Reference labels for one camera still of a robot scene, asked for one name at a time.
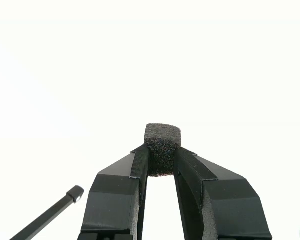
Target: black plastic part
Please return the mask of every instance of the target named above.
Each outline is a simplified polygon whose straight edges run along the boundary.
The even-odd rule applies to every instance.
[[[59,216],[65,209],[74,203],[78,196],[82,196],[84,190],[79,187],[73,187],[66,196],[58,201],[55,205],[49,208],[36,220],[25,227],[21,232],[15,235],[11,240],[30,240],[36,236],[42,229],[51,223],[57,216]]]
[[[99,172],[89,192],[81,234],[98,234],[98,240],[142,239],[149,157],[149,149],[141,146]]]
[[[260,198],[242,176],[181,148],[174,177],[185,240],[272,239]]]

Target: foam pad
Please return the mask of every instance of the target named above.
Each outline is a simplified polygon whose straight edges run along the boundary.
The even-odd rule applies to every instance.
[[[168,124],[147,124],[144,145],[151,153],[149,176],[173,175],[175,151],[181,147],[181,130]]]

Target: gripper jaw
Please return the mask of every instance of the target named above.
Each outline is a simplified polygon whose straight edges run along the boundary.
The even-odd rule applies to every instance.
[[[142,240],[150,150],[142,145],[99,172],[78,240]],[[271,240],[261,200],[242,176],[184,148],[173,175],[185,240]]]

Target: black stick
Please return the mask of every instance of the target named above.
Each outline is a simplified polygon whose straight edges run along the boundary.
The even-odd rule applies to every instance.
[[[84,194],[80,186],[73,187],[66,193],[66,196],[50,207],[45,213],[26,226],[21,232],[15,235],[11,240],[30,240],[51,223],[59,214],[67,209],[71,204],[80,200]]]

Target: rod tip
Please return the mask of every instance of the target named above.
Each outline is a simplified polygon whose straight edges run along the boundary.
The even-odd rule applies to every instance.
[[[69,190],[66,194],[73,198],[74,203],[77,203],[82,198],[84,192],[85,190],[82,187],[76,185],[71,190]]]

